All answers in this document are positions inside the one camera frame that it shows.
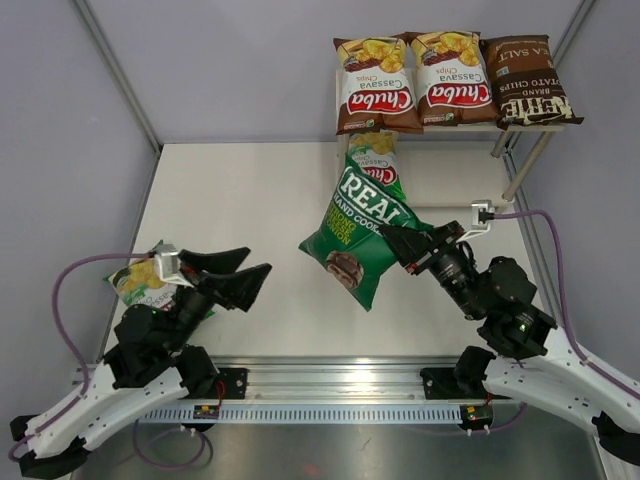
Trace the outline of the brown Chuba bag front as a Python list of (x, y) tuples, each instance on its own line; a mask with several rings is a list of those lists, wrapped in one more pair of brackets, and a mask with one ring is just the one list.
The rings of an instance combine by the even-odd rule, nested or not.
[(336, 133), (423, 131), (405, 67), (407, 35), (333, 40), (341, 65)]

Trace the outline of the brown Chuba bag back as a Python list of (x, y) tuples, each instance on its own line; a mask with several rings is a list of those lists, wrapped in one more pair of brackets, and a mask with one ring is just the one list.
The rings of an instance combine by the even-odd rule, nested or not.
[(423, 126), (494, 123), (498, 110), (475, 31), (409, 32), (415, 93)]

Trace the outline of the brown chuba bag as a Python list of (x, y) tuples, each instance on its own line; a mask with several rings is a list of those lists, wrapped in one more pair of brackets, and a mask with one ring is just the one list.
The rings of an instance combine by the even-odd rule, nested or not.
[(498, 110), (475, 31), (409, 32), (415, 93), (423, 126), (494, 123)]
[(423, 131), (405, 67), (407, 35), (333, 40), (341, 65), (336, 133)]

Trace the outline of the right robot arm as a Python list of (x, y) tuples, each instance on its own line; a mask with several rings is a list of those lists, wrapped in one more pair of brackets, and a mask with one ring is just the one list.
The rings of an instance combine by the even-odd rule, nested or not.
[(381, 233), (411, 275), (429, 272), (469, 320), (485, 348), (469, 346), (454, 369), (456, 389), (533, 405), (583, 428), (609, 454), (639, 462), (639, 383), (583, 349), (567, 324), (537, 308), (536, 286), (515, 259), (480, 272), (462, 226)]

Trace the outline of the dark green Real chips bag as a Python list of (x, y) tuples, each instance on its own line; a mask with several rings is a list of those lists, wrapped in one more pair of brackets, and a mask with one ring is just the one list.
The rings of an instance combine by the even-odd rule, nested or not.
[(382, 275), (396, 257), (380, 234), (382, 225), (418, 231), (433, 226), (391, 189), (365, 173), (350, 156), (318, 229), (299, 244), (369, 311)]

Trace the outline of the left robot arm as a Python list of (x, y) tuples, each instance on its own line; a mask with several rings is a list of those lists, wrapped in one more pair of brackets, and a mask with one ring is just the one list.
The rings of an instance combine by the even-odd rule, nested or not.
[(11, 421), (8, 456), (22, 476), (66, 476), (145, 414), (174, 400), (208, 396), (219, 371), (206, 349), (189, 340), (214, 307), (252, 307), (272, 266), (243, 268), (250, 252), (204, 254), (159, 244), (143, 254), (159, 279), (175, 286), (170, 307), (128, 307), (114, 328), (115, 345), (95, 368), (79, 363), (79, 386), (49, 410)]

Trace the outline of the brown Kettle chips bag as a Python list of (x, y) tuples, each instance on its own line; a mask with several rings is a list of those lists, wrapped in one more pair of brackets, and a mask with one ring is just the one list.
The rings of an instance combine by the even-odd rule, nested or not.
[(482, 39), (479, 47), (499, 112), (500, 128), (584, 121), (574, 113), (560, 82), (548, 36)]

